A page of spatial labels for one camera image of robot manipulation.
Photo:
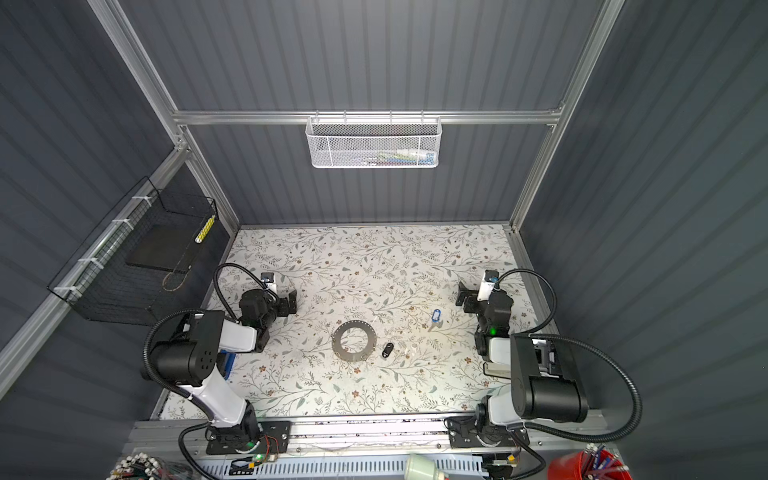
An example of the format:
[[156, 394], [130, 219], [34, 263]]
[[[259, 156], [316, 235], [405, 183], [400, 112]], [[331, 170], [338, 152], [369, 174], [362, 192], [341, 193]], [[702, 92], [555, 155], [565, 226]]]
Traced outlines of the perforated metal ring disc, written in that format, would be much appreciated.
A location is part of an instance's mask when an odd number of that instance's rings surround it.
[[374, 328], [362, 320], [341, 324], [332, 335], [331, 347], [336, 357], [344, 362], [356, 363], [368, 359], [377, 344]]

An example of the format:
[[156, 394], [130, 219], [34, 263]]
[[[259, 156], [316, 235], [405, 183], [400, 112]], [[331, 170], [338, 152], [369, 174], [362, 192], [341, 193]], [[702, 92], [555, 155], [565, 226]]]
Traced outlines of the black head key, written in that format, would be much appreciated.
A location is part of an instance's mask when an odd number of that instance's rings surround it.
[[390, 357], [390, 355], [392, 354], [393, 350], [394, 350], [394, 343], [393, 343], [393, 342], [388, 342], [388, 343], [385, 345], [385, 347], [384, 347], [384, 349], [383, 349], [383, 351], [382, 351], [382, 354], [381, 354], [381, 356], [382, 356], [383, 358], [389, 358], [389, 357]]

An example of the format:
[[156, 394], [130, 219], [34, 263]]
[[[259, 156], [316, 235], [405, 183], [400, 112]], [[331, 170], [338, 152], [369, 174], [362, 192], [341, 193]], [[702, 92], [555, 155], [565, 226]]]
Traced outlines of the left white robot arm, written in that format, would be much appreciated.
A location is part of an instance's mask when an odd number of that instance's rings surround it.
[[206, 417], [206, 453], [254, 455], [263, 461], [285, 453], [291, 423], [264, 422], [252, 403], [225, 378], [228, 354], [262, 352], [268, 328], [297, 312], [297, 292], [275, 297], [253, 289], [239, 302], [239, 323], [222, 310], [188, 309], [159, 320], [142, 348], [142, 377], [193, 403]]

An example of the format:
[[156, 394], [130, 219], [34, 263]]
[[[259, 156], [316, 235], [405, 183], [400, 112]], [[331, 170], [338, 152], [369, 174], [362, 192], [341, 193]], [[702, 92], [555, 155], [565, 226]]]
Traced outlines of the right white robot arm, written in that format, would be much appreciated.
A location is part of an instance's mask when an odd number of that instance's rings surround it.
[[446, 421], [454, 446], [510, 442], [507, 431], [524, 436], [526, 421], [580, 423], [586, 419], [588, 400], [567, 344], [511, 333], [514, 300], [495, 288], [493, 280], [483, 282], [477, 290], [459, 284], [456, 304], [477, 317], [474, 341], [484, 361], [483, 374], [506, 384], [485, 396], [472, 416]]

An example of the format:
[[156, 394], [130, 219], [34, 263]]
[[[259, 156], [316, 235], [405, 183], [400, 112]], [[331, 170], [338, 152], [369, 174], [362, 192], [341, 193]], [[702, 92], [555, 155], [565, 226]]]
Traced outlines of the blue object at table edge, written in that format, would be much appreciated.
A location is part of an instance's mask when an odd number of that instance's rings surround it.
[[234, 366], [234, 362], [236, 360], [236, 356], [236, 353], [224, 350], [218, 353], [216, 362], [217, 369], [224, 380], [229, 379]]

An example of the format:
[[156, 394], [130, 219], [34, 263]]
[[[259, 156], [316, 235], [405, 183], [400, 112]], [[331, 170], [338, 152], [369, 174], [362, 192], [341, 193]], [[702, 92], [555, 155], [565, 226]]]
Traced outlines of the yellow marker pen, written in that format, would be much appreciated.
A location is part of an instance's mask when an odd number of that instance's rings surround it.
[[205, 223], [201, 226], [200, 230], [196, 234], [194, 241], [196, 244], [202, 244], [203, 241], [206, 239], [207, 235], [211, 231], [212, 227], [215, 225], [216, 222], [216, 215], [211, 215]]

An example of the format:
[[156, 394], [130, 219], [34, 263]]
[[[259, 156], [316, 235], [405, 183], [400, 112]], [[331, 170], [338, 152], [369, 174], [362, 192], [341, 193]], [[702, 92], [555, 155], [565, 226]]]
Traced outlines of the black foam pad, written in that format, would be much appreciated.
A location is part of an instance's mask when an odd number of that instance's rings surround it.
[[128, 254], [125, 263], [166, 273], [187, 273], [202, 248], [202, 244], [194, 241], [196, 234], [192, 227], [154, 225]]

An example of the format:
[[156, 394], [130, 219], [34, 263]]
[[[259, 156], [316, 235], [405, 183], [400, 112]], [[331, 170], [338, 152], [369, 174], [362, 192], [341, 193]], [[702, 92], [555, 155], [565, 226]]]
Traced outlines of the pale green plastic object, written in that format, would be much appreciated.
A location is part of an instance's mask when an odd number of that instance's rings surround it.
[[434, 460], [419, 454], [410, 454], [404, 469], [405, 480], [447, 480], [448, 476]]

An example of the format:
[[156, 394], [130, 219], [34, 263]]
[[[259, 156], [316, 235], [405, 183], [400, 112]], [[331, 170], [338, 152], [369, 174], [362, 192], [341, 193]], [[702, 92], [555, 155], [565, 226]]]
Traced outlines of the red plastic cup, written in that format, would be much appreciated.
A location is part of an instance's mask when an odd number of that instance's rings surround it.
[[630, 469], [606, 448], [586, 449], [549, 463], [548, 480], [632, 480]]

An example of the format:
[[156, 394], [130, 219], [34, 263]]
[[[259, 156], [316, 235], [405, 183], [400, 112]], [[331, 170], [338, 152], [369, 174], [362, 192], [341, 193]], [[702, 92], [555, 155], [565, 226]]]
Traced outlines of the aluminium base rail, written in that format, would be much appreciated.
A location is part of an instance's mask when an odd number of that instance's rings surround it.
[[[444, 425], [444, 418], [461, 416], [461, 412], [389, 414], [389, 415], [343, 415], [343, 416], [298, 416], [261, 419], [263, 429], [276, 437], [282, 453], [279, 459], [323, 457], [323, 456], [365, 456], [395, 455], [407, 453], [457, 453], [485, 454], [509, 453], [515, 451], [514, 443], [494, 440], [481, 443], [464, 440], [459, 434], [451, 434]], [[151, 456], [168, 459], [183, 459], [179, 453], [177, 438], [186, 427], [199, 420], [152, 420], [136, 422], [122, 454], [144, 452]], [[288, 433], [283, 433], [271, 424], [287, 422]], [[607, 433], [608, 425], [600, 410], [588, 413], [581, 423], [541, 423], [575, 432], [597, 435]], [[541, 432], [527, 431], [530, 446], [539, 452], [546, 450], [576, 450], [584, 446]], [[213, 458], [207, 454], [205, 432], [193, 432], [186, 437], [185, 444], [190, 454], [202, 463]]]

